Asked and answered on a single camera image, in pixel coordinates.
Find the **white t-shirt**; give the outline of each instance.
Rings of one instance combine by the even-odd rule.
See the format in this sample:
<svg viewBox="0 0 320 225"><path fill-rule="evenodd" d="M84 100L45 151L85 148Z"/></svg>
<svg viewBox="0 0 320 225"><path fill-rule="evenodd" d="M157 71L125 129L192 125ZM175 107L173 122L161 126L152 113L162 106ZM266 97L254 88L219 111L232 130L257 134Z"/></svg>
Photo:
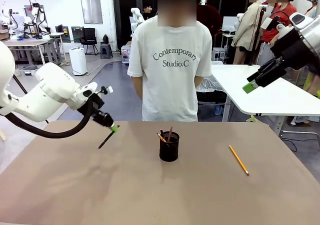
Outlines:
<svg viewBox="0 0 320 225"><path fill-rule="evenodd" d="M158 26L158 16L134 32L127 74L142 77L144 121L197 121L195 76L211 72L212 37L197 21L191 27Z"/></svg>

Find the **office chair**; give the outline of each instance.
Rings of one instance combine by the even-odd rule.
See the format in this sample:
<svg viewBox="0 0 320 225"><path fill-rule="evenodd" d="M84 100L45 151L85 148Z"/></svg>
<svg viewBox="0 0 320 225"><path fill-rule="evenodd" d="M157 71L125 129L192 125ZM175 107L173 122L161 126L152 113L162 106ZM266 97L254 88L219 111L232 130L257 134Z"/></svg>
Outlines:
<svg viewBox="0 0 320 225"><path fill-rule="evenodd" d="M88 46L92 45L94 55L98 55L99 51L96 47L97 43L97 37L96 37L96 29L95 28L84 28L83 29L83 37L80 37L80 42L83 45L84 48L86 45L86 53L88 53Z"/></svg>

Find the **black mesh pen cup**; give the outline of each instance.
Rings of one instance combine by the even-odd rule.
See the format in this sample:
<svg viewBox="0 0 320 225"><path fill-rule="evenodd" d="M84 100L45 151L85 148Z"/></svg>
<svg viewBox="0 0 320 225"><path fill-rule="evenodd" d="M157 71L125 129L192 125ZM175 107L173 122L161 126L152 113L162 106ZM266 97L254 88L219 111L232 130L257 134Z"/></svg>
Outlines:
<svg viewBox="0 0 320 225"><path fill-rule="evenodd" d="M167 141L169 131L163 133L163 138ZM179 135L172 132L170 142L164 142L160 139L160 152L159 157L165 162L173 162L178 159L179 153Z"/></svg>

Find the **beige coat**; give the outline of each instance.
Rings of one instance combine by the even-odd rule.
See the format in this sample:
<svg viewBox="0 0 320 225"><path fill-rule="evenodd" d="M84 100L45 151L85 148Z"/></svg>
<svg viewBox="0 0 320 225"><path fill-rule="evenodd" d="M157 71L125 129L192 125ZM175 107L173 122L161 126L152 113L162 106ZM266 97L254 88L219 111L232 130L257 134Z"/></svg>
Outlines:
<svg viewBox="0 0 320 225"><path fill-rule="evenodd" d="M254 45L255 33L258 27L258 22L260 18L259 6L262 4L262 1L259 0L253 3L248 7L245 14L241 17L238 29L236 30L235 36L233 38L232 46L233 47L245 47L245 49L252 51ZM265 21L266 16L262 18L262 23Z"/></svg>

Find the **yellow pencil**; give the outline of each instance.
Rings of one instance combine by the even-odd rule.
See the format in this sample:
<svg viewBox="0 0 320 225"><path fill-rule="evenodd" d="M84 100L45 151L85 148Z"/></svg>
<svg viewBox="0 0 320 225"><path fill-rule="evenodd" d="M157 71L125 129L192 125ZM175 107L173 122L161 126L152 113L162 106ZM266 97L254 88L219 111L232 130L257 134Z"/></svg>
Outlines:
<svg viewBox="0 0 320 225"><path fill-rule="evenodd" d="M158 135L158 137L162 140L162 142L165 142L165 143L167 143L167 141L157 132L156 133L157 135Z"/></svg>
<svg viewBox="0 0 320 225"><path fill-rule="evenodd" d="M245 173L249 176L249 172L246 169L245 165L242 163L242 161L240 160L240 158L238 157L238 155L236 154L235 150L232 148L232 146L229 145L230 150L232 151L233 155L235 156L235 158L238 160L239 164L241 165L241 167L243 168L243 170L245 171Z"/></svg>

